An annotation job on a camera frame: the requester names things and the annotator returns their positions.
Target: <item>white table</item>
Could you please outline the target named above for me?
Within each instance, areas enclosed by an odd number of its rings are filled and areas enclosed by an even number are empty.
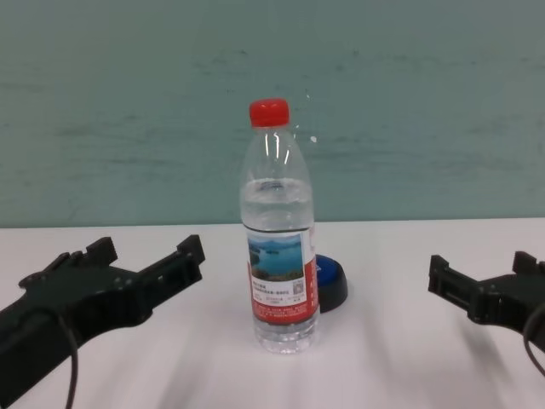
[[[254,339],[240,226],[0,230],[0,300],[63,251],[111,235],[119,267],[140,269],[198,233],[204,279],[144,324],[80,349],[79,409],[542,409],[545,380],[520,335],[472,324],[427,292],[429,257],[483,279],[513,253],[545,259],[545,220],[319,223],[318,252],[344,267],[349,297],[304,354]],[[12,407],[64,407],[67,360]]]

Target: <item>wall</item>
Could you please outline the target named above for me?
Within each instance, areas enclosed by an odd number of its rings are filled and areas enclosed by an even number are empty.
[[[319,220],[545,216],[544,15],[537,0],[3,0],[0,226],[235,222],[247,106],[276,95]]]

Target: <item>black wire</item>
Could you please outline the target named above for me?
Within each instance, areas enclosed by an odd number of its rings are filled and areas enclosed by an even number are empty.
[[[66,405],[65,409],[72,409],[74,405],[74,398],[76,397],[76,387],[77,387],[77,367],[78,367],[78,359],[77,359],[77,342],[76,338],[74,337],[74,333],[70,326],[66,323],[65,319],[62,317],[61,314],[59,314],[57,311],[53,310],[52,308],[34,308],[33,310],[29,311],[28,314],[23,315],[21,320],[19,321],[19,325],[22,325],[26,320],[28,320],[29,317],[31,317],[34,314],[45,314],[48,315],[48,317],[52,318],[57,322],[61,330],[63,331],[66,340],[68,341],[68,345],[70,346],[70,356],[72,357],[72,370],[70,375],[70,386],[68,387],[68,397],[66,398]]]
[[[537,368],[537,370],[545,377],[545,368],[542,364],[539,363],[533,351],[530,348],[530,337],[531,333],[536,329],[536,325],[539,319],[543,318],[545,314],[545,303],[537,307],[533,313],[530,314],[528,320],[526,320],[525,327],[522,331],[522,339],[525,343],[525,350],[528,356],[530,357],[531,363]]]

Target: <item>black round object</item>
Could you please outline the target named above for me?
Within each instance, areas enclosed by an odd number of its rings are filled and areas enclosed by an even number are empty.
[[[320,313],[340,306],[348,297],[347,277],[341,264],[332,258],[316,255]]]

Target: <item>water bottle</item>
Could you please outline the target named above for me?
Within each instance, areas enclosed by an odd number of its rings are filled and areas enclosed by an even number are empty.
[[[319,316],[313,190],[282,99],[252,102],[255,131],[240,184],[248,238],[255,335],[265,349],[293,354],[314,340]]]

